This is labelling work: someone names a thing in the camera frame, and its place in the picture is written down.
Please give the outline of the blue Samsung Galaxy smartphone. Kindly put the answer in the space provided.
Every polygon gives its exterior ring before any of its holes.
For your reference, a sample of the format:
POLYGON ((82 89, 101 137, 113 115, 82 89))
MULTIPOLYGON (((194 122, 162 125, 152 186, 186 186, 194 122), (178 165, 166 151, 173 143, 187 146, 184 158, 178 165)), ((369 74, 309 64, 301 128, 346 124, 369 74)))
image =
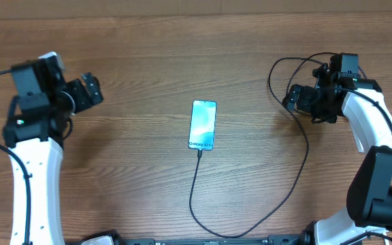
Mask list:
POLYGON ((190 149, 214 149, 216 109, 215 101, 194 100, 189 130, 188 146, 190 149))

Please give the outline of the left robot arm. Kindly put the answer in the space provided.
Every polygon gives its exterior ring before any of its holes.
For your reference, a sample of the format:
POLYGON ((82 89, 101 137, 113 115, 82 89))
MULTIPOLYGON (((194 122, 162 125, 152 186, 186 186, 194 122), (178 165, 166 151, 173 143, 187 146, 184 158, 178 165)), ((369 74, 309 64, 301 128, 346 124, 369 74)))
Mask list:
POLYGON ((64 244, 59 178, 71 117, 103 102, 98 79, 70 82, 56 52, 13 65, 12 98, 3 138, 14 180, 11 244, 64 244))

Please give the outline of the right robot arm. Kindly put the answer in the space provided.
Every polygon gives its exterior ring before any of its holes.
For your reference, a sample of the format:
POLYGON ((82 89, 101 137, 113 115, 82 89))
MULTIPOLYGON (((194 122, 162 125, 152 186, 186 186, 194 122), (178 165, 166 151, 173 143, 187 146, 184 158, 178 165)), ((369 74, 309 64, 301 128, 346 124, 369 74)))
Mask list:
POLYGON ((361 244, 370 237, 392 242, 392 116, 382 89, 367 78, 359 57, 333 53, 313 70, 314 86, 289 83, 282 106, 309 114, 314 124, 345 117, 365 158, 351 182, 346 205, 311 222, 295 244, 361 244))

